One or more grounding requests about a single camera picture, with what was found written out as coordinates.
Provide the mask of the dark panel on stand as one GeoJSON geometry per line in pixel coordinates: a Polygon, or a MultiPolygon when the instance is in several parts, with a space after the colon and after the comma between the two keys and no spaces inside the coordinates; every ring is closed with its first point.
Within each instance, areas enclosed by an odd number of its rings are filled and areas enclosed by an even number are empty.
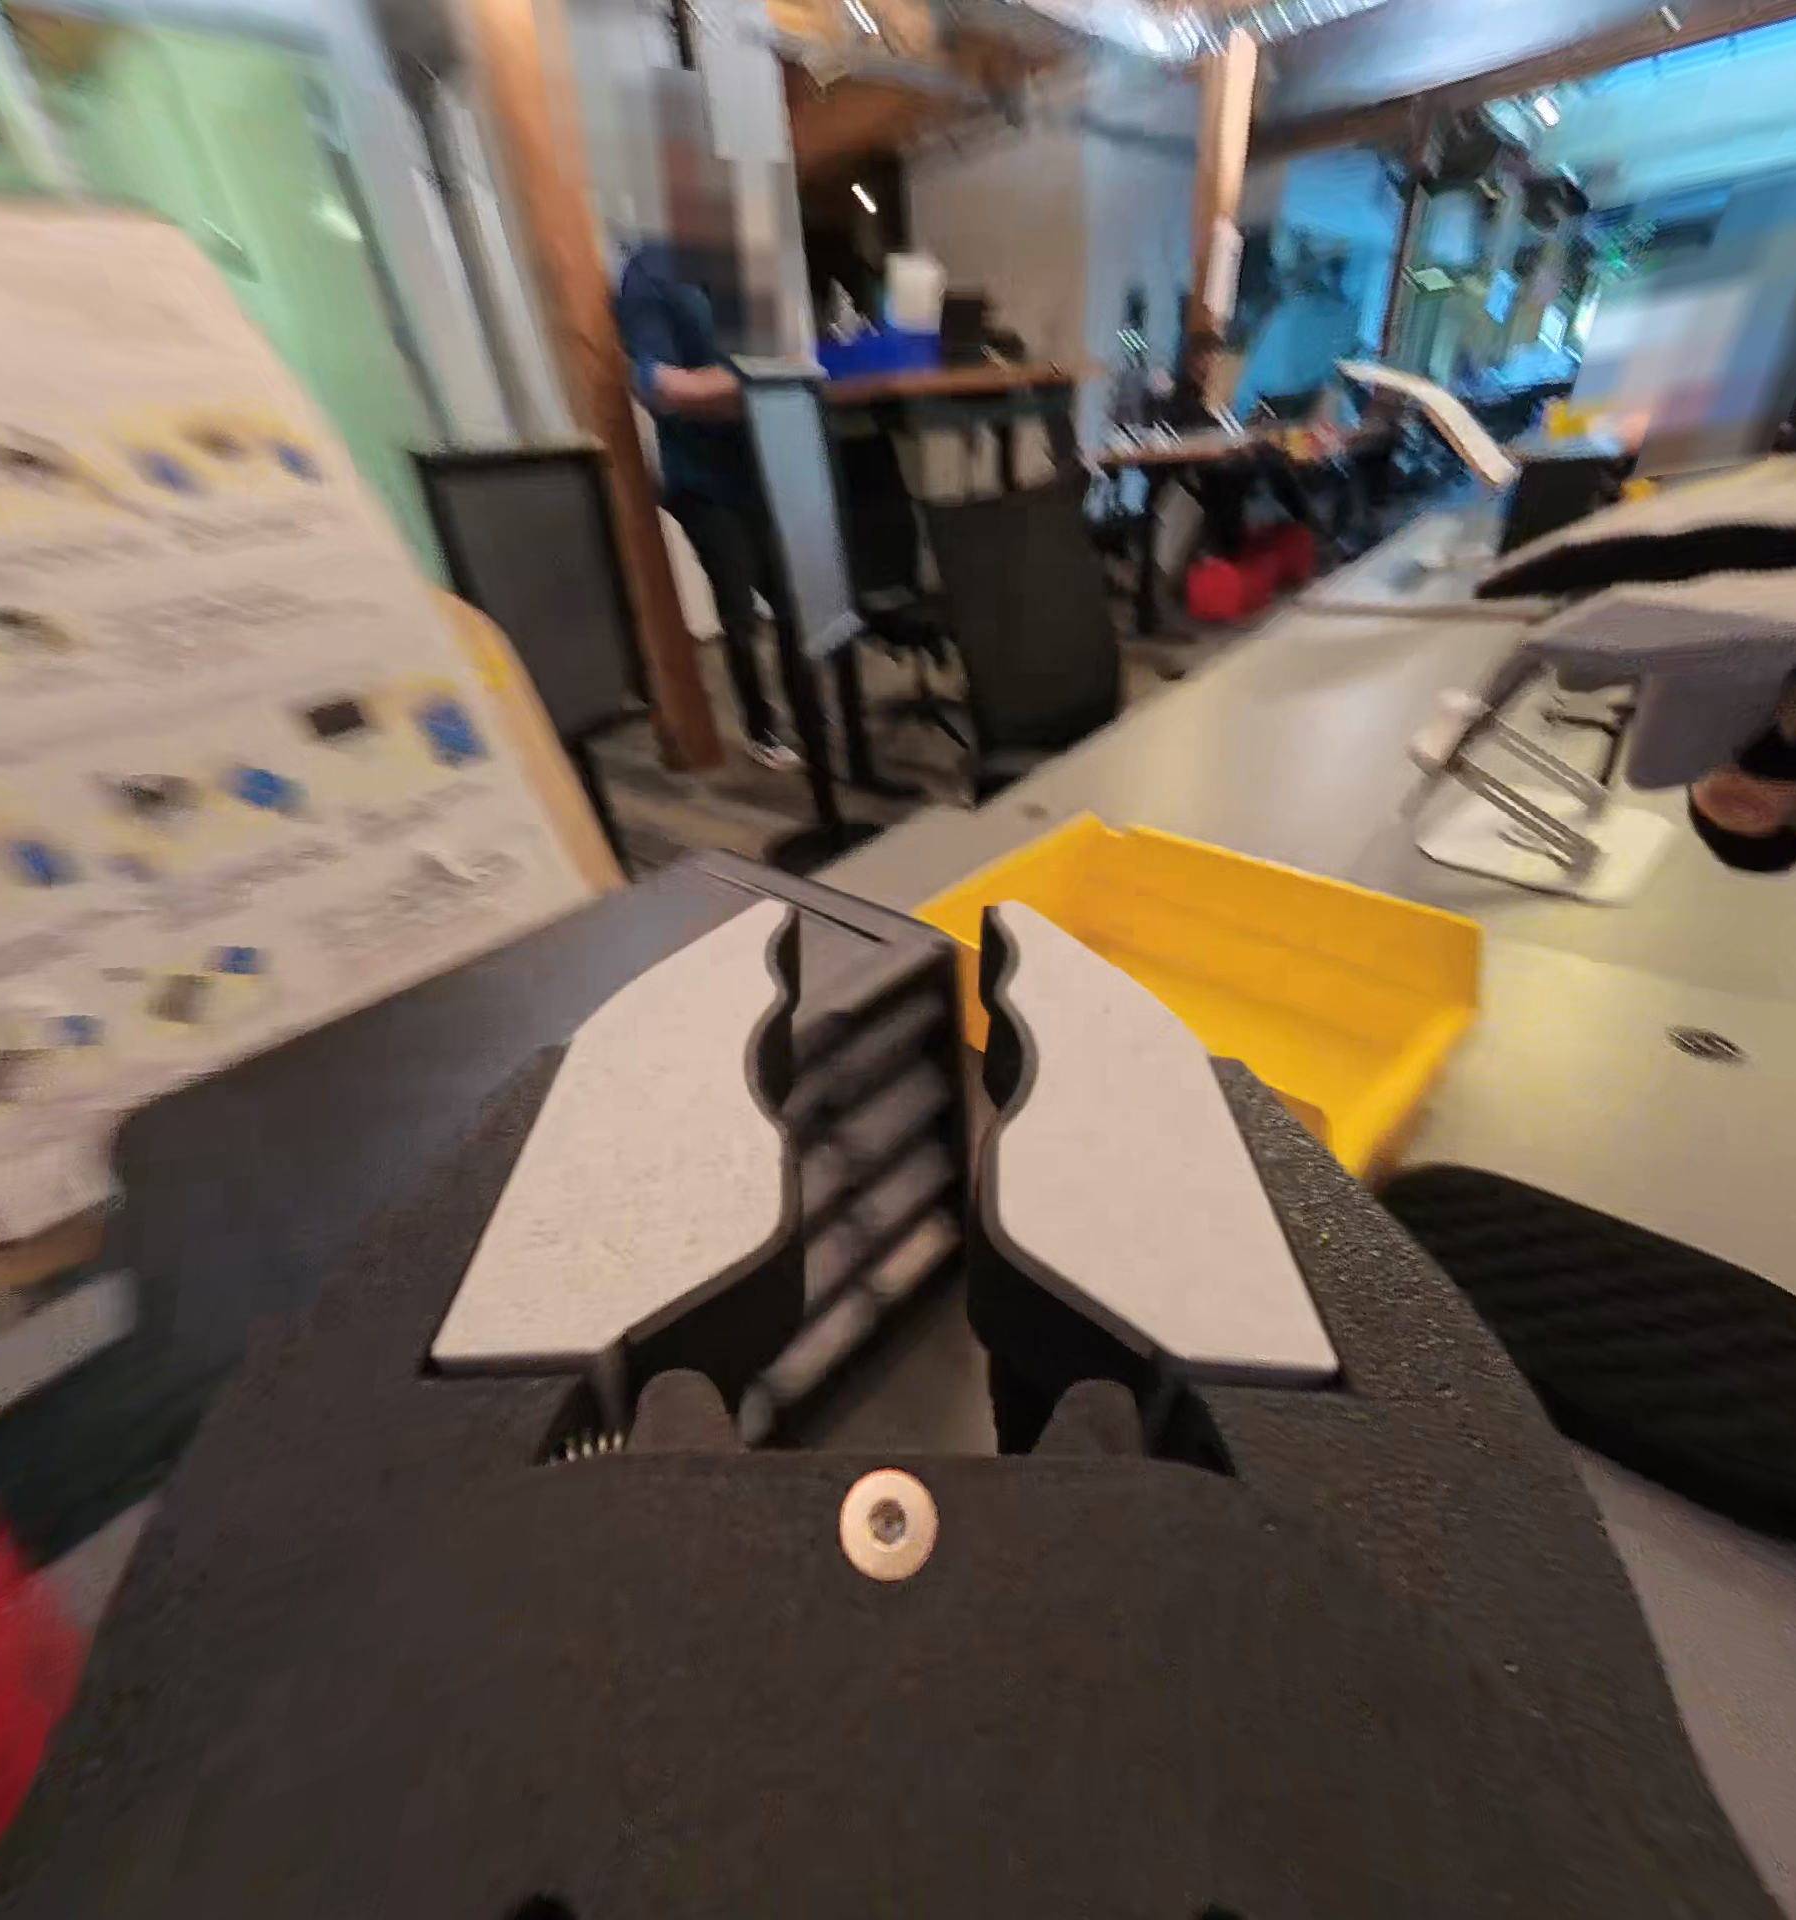
{"type": "Polygon", "coordinates": [[[768,863],[810,877],[881,836],[851,820],[841,785],[880,782],[872,753],[860,643],[866,621],[841,513],[837,466],[816,366],[735,359],[744,424],[761,474],[771,551],[789,591],[790,708],[816,822],[789,832],[768,863]]]}
{"type": "Polygon", "coordinates": [[[650,699],[606,449],[444,449],[409,459],[455,595],[509,641],[609,851],[627,869],[596,742],[644,722],[650,699]]]}

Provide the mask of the red storage crate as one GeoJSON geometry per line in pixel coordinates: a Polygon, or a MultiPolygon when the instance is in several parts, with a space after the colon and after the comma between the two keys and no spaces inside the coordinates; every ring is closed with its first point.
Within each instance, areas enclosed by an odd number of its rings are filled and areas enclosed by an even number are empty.
{"type": "Polygon", "coordinates": [[[1260,527],[1231,556],[1199,554],[1183,577],[1185,616],[1195,626],[1236,626],[1269,611],[1280,595],[1309,584],[1318,533],[1298,521],[1260,527]]]}

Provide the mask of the black ribbed pad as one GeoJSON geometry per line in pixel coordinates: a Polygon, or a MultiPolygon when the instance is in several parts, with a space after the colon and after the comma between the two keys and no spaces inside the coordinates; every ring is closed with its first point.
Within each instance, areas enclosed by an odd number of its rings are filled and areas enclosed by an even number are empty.
{"type": "Polygon", "coordinates": [[[1796,1543],[1796,1297],[1542,1188],[1424,1166],[1381,1192],[1560,1433],[1796,1543]]]}

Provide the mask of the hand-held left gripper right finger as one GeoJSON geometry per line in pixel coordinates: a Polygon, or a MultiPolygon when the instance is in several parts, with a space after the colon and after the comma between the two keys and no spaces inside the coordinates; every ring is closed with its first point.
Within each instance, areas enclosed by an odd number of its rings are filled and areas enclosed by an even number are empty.
{"type": "Polygon", "coordinates": [[[1100,1362],[1318,1391],[1344,1362],[1195,1033],[1009,900],[981,914],[975,1321],[1054,1383],[1100,1362]]]}

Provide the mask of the person's right hand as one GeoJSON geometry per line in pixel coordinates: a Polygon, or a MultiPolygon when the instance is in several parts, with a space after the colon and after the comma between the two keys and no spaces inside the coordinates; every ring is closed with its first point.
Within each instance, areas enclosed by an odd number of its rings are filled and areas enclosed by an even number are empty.
{"type": "Polygon", "coordinates": [[[1775,877],[1796,869],[1796,782],[1730,766],[1689,787],[1690,825],[1724,866],[1775,877]]]}

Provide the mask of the black office chair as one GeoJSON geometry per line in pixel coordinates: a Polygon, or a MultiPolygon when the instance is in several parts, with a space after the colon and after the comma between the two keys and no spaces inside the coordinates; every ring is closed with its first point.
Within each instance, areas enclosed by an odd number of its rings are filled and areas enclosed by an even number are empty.
{"type": "Polygon", "coordinates": [[[1122,658],[1085,477],[924,504],[964,675],[978,805],[1065,756],[1122,710],[1122,658]]]}

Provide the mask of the wooden office desk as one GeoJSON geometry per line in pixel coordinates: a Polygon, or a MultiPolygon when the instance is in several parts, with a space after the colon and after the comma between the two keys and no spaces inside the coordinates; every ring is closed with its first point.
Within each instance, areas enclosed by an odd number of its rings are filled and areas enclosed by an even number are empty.
{"type": "Polygon", "coordinates": [[[913,444],[906,477],[925,500],[1018,493],[1085,474],[1074,370],[986,362],[952,370],[821,379],[820,396],[846,435],[913,444]]]}
{"type": "Polygon", "coordinates": [[[1395,426],[1116,429],[1093,467],[1115,487],[1140,487],[1128,537],[1140,623],[1155,623],[1171,593],[1183,600],[1189,561],[1231,556],[1266,525],[1298,521],[1318,533],[1313,577],[1362,556],[1390,527],[1399,444],[1395,426]]]}

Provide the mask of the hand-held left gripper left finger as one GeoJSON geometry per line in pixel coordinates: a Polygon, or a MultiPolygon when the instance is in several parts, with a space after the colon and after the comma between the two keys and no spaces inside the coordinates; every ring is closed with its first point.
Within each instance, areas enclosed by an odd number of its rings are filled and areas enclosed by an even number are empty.
{"type": "Polygon", "coordinates": [[[804,1318],[800,925],[758,900],[570,1037],[433,1340],[444,1375],[751,1381],[804,1318]]]}

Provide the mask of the printed instruction sheet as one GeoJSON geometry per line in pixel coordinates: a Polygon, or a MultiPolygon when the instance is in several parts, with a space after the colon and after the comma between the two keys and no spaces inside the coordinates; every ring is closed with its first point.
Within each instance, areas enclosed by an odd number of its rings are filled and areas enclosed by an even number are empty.
{"type": "Polygon", "coordinates": [[[187,232],[0,195],[0,1242],[590,901],[433,589],[187,232]]]}

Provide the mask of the black drawer cabinet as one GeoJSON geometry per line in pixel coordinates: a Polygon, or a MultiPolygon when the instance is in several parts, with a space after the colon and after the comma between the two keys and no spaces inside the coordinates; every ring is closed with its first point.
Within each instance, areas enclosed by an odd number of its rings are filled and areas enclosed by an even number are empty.
{"type": "Polygon", "coordinates": [[[799,913],[800,995],[806,963],[930,928],[731,855],[682,859],[133,1121],[119,1140],[120,1211],[107,1236],[107,1259],[135,1282],[139,1305],[132,1381],[113,1408],[120,1426],[177,1453],[243,1357],[252,1323],[300,1311],[368,1221],[541,1049],[758,900],[799,913]]]}

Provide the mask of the yellow plastic bin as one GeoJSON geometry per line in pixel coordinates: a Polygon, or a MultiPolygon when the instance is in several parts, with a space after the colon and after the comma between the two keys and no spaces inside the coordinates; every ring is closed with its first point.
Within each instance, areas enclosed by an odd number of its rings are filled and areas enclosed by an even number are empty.
{"type": "Polygon", "coordinates": [[[981,914],[1018,901],[1243,1062],[1344,1167],[1383,1176],[1483,1002],[1478,922],[1345,881],[1091,814],[913,909],[961,948],[981,1047],[981,914]]]}

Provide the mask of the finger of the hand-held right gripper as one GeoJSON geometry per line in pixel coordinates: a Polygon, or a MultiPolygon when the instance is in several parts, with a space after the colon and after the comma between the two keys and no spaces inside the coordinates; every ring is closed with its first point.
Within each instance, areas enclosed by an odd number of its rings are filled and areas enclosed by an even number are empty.
{"type": "Polygon", "coordinates": [[[1498,556],[1480,600],[1796,570],[1796,453],[1621,499],[1498,556]]]}
{"type": "Polygon", "coordinates": [[[1628,686],[1628,779],[1686,787],[1771,724],[1796,675],[1796,567],[1621,584],[1541,621],[1523,660],[1561,686],[1628,686]]]}

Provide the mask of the white metal desk stand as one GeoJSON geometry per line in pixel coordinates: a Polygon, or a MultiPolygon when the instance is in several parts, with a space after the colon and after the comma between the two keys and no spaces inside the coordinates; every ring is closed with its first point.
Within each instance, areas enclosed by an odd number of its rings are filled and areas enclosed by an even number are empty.
{"type": "Polygon", "coordinates": [[[1413,731],[1413,849],[1457,877],[1598,909],[1638,901],[1672,820],[1621,793],[1629,686],[1570,692],[1531,669],[1498,699],[1435,695],[1413,731]]]}

